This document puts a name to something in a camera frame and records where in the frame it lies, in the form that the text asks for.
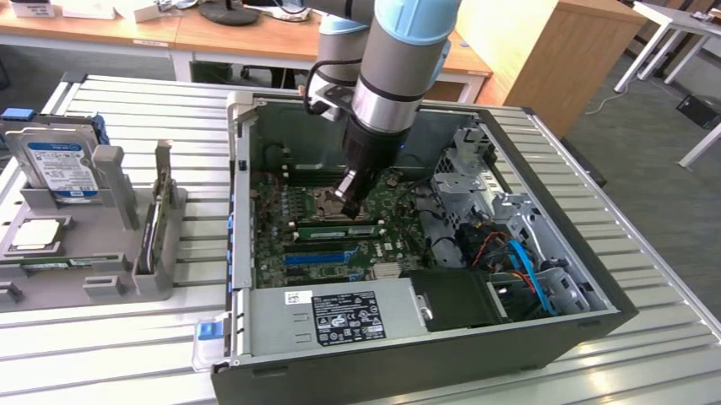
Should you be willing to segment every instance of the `warning label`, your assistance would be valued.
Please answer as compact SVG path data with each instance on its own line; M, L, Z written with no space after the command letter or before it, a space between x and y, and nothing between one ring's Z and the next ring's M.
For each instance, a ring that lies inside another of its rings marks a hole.
M314 316L318 343L322 346L386 337L372 291L314 297Z

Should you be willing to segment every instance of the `motherboard chip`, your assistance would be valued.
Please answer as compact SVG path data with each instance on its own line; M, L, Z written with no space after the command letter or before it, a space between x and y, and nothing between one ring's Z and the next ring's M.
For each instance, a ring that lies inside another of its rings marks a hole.
M315 188L311 191L315 200L314 219L320 221L348 221L348 216L343 213L343 202L338 199L331 187ZM360 213L355 217L356 221L368 219L368 214L360 208Z

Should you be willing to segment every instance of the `wooden cabinet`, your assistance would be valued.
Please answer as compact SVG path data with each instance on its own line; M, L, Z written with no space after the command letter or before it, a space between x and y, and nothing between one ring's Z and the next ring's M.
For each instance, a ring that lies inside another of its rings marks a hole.
M617 0L464 0L456 30L494 71L476 103L530 107L562 138L643 23Z

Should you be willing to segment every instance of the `hard drive label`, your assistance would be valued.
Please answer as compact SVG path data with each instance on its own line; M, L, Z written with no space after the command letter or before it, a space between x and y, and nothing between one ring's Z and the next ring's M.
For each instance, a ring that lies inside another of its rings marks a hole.
M97 194L91 168L83 164L83 147L77 143L26 144L32 160L47 188L64 197L89 197Z

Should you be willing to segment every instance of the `aluminum extrusion table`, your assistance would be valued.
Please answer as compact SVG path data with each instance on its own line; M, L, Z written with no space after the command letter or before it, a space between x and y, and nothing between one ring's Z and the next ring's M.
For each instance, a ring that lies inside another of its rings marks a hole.
M227 238L225 97L237 88L89 76L61 83L45 112L104 115L136 186L155 179L155 140L173 140L173 177L191 192L175 291L161 302L0 314L0 402L215 403L191 368L197 319L223 310ZM541 370L372 403L519 404L721 399L718 323L534 115L491 108L561 207L639 309L606 338ZM519 181L503 160L511 187ZM0 232L20 201L14 161L0 176Z

